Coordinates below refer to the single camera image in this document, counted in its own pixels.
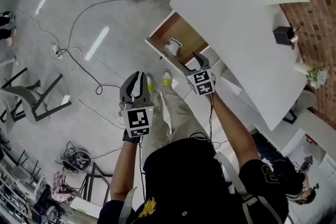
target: open drawer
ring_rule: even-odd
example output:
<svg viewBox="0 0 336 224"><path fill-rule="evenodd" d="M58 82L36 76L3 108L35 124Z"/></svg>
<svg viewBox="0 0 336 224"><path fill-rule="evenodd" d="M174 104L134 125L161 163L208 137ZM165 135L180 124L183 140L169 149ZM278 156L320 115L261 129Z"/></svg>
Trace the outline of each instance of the open drawer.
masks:
<svg viewBox="0 0 336 224"><path fill-rule="evenodd" d="M176 56L165 52L165 45L170 43L169 39L171 37L183 44L183 47L177 52ZM203 53L209 48L205 40L174 11L146 39L146 43L178 70L179 62L188 65L193 61L193 52Z"/></svg>

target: yellow shoe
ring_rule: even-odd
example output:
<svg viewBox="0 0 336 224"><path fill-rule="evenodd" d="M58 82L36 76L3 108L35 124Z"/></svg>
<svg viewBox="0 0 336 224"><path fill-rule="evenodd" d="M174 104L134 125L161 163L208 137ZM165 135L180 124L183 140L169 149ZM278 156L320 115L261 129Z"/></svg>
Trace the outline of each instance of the yellow shoe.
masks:
<svg viewBox="0 0 336 224"><path fill-rule="evenodd" d="M169 70L164 70L162 73L162 80L164 87L171 87L172 86L172 73Z"/></svg>
<svg viewBox="0 0 336 224"><path fill-rule="evenodd" d="M146 74L149 93L155 92L154 80L151 74Z"/></svg>

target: red brick wall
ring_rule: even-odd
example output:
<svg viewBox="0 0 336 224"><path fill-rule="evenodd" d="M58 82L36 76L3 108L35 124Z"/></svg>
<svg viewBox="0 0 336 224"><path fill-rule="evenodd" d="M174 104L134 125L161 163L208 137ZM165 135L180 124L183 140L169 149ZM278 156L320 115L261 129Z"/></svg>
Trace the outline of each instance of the red brick wall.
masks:
<svg viewBox="0 0 336 224"><path fill-rule="evenodd" d="M318 90L313 111L336 129L336 0L281 5L290 24L298 30L303 60L328 67L330 78Z"/></svg>

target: hand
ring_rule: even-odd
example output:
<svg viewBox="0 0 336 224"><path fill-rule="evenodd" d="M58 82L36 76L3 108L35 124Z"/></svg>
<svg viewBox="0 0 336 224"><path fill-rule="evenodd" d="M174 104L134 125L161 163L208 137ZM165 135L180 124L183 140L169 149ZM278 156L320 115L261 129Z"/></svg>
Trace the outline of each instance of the hand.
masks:
<svg viewBox="0 0 336 224"><path fill-rule="evenodd" d="M129 137L127 130L125 130L125 131L124 131L124 136L123 136L122 140L137 145L137 144L139 144L139 142L140 142L140 138L141 138L140 136L137 136L137 137Z"/></svg>

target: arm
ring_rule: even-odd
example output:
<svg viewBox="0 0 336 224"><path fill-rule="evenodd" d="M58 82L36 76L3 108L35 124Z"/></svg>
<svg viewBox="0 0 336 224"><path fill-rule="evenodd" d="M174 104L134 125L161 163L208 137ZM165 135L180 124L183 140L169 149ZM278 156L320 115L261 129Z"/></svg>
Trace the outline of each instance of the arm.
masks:
<svg viewBox="0 0 336 224"><path fill-rule="evenodd" d="M309 186L309 180L308 180L308 174L306 171L302 171L301 173L303 173L305 175L305 180L303 181L303 190L307 190L310 188Z"/></svg>
<svg viewBox="0 0 336 224"><path fill-rule="evenodd" d="M125 201L133 188L136 144L125 141L111 180L111 200Z"/></svg>
<svg viewBox="0 0 336 224"><path fill-rule="evenodd" d="M219 95L212 94L214 110L232 146L241 168L251 159L260 159L252 136Z"/></svg>

